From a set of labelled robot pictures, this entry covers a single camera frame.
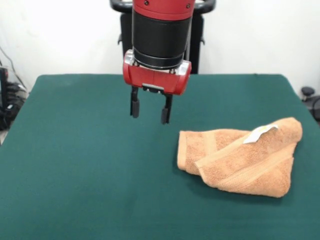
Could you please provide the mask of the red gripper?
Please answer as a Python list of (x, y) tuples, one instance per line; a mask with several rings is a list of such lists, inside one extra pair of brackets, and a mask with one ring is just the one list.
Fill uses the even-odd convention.
[(138, 118), (140, 113), (139, 88), (163, 92), (165, 105), (161, 112), (161, 123), (170, 123), (173, 95), (182, 95), (188, 84), (192, 70), (192, 63), (183, 60), (182, 63), (170, 70), (158, 70), (138, 65), (132, 49), (126, 51), (123, 61), (123, 78), (126, 84), (131, 85), (130, 115)]

